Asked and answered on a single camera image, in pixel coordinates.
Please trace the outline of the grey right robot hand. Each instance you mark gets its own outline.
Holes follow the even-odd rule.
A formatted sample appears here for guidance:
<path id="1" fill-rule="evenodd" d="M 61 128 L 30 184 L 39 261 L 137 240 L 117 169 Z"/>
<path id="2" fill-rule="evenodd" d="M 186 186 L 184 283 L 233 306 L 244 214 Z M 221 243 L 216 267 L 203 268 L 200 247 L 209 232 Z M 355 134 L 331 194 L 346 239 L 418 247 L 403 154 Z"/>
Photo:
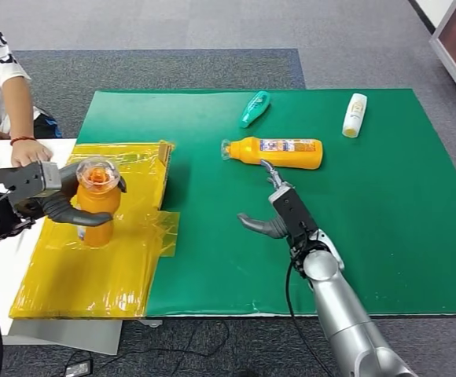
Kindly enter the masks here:
<path id="1" fill-rule="evenodd" d="M 284 181 L 271 162 L 262 159 L 261 165 L 269 175 L 267 180 L 274 189 L 274 193 L 268 198 L 271 204 L 292 187 L 288 182 Z M 253 232 L 269 236 L 273 239 L 283 239 L 288 235 L 287 228 L 279 214 L 268 221 L 256 220 L 243 213 L 237 214 L 237 217 L 243 227 Z"/>

